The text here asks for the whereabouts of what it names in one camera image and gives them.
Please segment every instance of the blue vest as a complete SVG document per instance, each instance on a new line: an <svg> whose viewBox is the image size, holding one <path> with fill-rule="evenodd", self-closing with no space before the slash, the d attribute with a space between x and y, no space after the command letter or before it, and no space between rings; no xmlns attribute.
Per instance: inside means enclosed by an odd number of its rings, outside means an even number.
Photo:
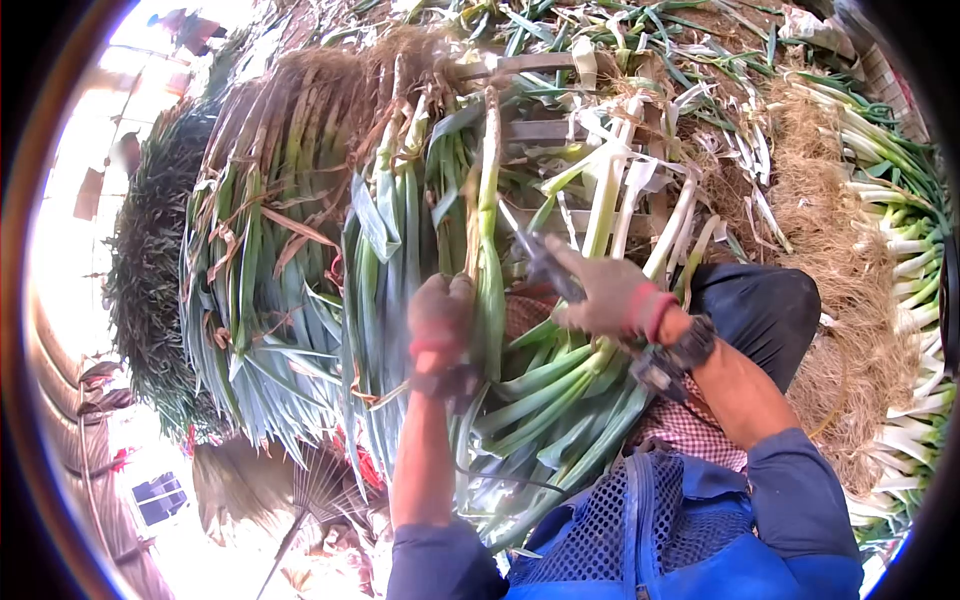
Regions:
<svg viewBox="0 0 960 600"><path fill-rule="evenodd" d="M538 526L508 600L855 598L860 565L784 560L753 533L747 479L676 453L635 453Z"/></svg>

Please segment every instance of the wristwatch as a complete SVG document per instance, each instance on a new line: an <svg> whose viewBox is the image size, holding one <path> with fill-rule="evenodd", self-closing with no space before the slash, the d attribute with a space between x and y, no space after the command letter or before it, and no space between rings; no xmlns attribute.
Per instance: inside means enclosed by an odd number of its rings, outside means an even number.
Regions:
<svg viewBox="0 0 960 600"><path fill-rule="evenodd" d="M690 327L680 339L667 348L681 369L690 372L707 362L716 348L717 329L707 315L694 315Z"/></svg>
<svg viewBox="0 0 960 600"><path fill-rule="evenodd" d="M440 371L414 372L410 390L440 402L448 401L455 415L462 415L480 388L479 368L470 363L452 365Z"/></svg>
<svg viewBox="0 0 960 600"><path fill-rule="evenodd" d="M651 392L680 403L686 402L684 380L689 372L707 362L716 347L716 327L706 315L694 315L690 327L675 344L648 346L630 367L630 373Z"/></svg>

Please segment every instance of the black cable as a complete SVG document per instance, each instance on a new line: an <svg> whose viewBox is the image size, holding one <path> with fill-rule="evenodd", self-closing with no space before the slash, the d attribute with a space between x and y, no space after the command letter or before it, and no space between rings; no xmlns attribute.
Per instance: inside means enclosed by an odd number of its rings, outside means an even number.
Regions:
<svg viewBox="0 0 960 600"><path fill-rule="evenodd" d="M453 467L457 469L458 473L463 473L467 477L484 477L486 479L498 479L500 481L513 481L515 483L521 483L523 485L530 484L532 486L539 486L541 488L547 488L548 490L553 490L554 492L559 492L563 495L564 500L569 498L572 494L563 488L558 488L557 486L550 485L548 483L542 483L540 481L532 481L530 479L524 479L523 477L511 477L509 475L492 475L489 473L479 473L474 470L466 470L461 468L460 465L457 465L456 461L453 463Z"/></svg>

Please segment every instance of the gloved hand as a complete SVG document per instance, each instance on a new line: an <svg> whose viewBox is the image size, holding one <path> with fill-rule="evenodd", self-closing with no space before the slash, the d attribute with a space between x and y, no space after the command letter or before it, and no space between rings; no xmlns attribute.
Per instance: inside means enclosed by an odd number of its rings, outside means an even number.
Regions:
<svg viewBox="0 0 960 600"><path fill-rule="evenodd" d="M643 334L649 342L657 342L663 314L679 303L676 296L662 292L629 260L584 258L554 235L546 236L545 243L587 292L586 301L556 311L555 323L613 338Z"/></svg>
<svg viewBox="0 0 960 600"><path fill-rule="evenodd" d="M464 273L427 279L410 299L407 326L416 372L457 363L467 349L473 322L473 281Z"/></svg>

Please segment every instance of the plastic crate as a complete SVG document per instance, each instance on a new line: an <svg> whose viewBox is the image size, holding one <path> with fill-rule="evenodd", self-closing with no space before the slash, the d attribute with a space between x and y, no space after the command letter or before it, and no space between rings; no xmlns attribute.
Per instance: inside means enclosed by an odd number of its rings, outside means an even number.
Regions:
<svg viewBox="0 0 960 600"><path fill-rule="evenodd" d="M876 44L863 57L863 72L867 78L867 95L874 101L890 105L894 110L894 118L900 121L900 132L915 142L929 142L930 134L910 86L902 75L894 71Z"/></svg>

